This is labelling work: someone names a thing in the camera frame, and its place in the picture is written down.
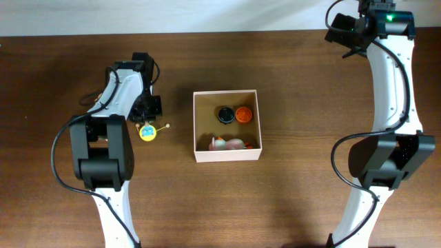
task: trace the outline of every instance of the white wall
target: white wall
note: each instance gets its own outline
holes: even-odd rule
[[[334,0],[0,0],[0,36],[323,29]],[[441,1],[400,0],[419,27],[441,26]],[[357,15],[358,2],[335,13]]]

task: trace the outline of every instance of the orange bottle cap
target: orange bottle cap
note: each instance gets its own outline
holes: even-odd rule
[[[253,118],[253,112],[248,107],[240,107],[236,110],[236,119],[240,123],[248,123]]]

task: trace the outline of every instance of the open box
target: open box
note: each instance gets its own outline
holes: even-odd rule
[[[248,107],[253,112],[249,123],[242,124],[234,120],[223,124],[218,119],[219,110],[230,107],[236,111],[239,107]],[[194,155],[196,162],[250,161],[258,160],[262,152],[260,121],[256,90],[230,90],[193,93],[194,118]],[[239,138],[250,143],[253,149],[232,151],[209,151],[213,137],[222,137],[225,141]]]

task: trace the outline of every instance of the yellow round object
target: yellow round object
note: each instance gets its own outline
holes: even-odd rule
[[[156,138],[156,128],[152,125],[143,126],[139,130],[139,136],[143,141],[153,141]]]

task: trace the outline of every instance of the wooden table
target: wooden table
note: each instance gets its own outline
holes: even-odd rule
[[[323,40],[325,31],[134,34],[0,38],[0,247],[104,247],[94,201],[58,185],[50,146],[86,93],[101,89],[115,60],[148,51],[162,69],[152,143],[129,124],[136,166],[134,226],[144,247],[323,245],[342,218],[350,188],[331,168],[332,145],[370,131],[368,60]],[[441,145],[441,29],[420,29],[413,61],[416,105],[426,134]],[[259,161],[195,163],[192,92],[258,92]],[[338,152],[349,177],[347,154]],[[436,151],[390,198],[371,246],[441,247],[441,154]],[[62,178],[70,141],[57,150]]]

